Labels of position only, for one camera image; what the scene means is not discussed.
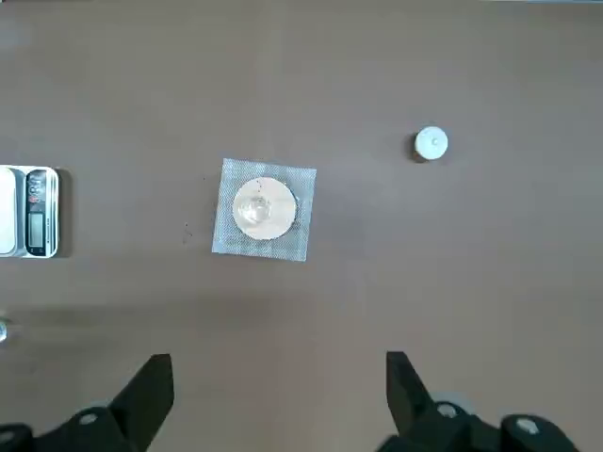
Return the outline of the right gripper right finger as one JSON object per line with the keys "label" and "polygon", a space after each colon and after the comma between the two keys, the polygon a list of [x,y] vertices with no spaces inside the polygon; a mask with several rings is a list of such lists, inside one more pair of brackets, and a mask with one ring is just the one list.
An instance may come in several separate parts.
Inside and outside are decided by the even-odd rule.
{"label": "right gripper right finger", "polygon": [[402,351],[386,353],[386,399],[397,433],[378,447],[387,451],[567,452],[574,442],[554,423],[517,413],[493,426],[452,401],[436,401]]}

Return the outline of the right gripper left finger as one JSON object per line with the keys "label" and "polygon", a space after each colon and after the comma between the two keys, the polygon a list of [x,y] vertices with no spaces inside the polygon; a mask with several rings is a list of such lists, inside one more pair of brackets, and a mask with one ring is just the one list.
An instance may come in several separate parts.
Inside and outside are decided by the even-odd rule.
{"label": "right gripper left finger", "polygon": [[154,354],[106,406],[87,408],[41,435],[24,423],[1,426],[3,451],[145,451],[171,412],[171,356]]}

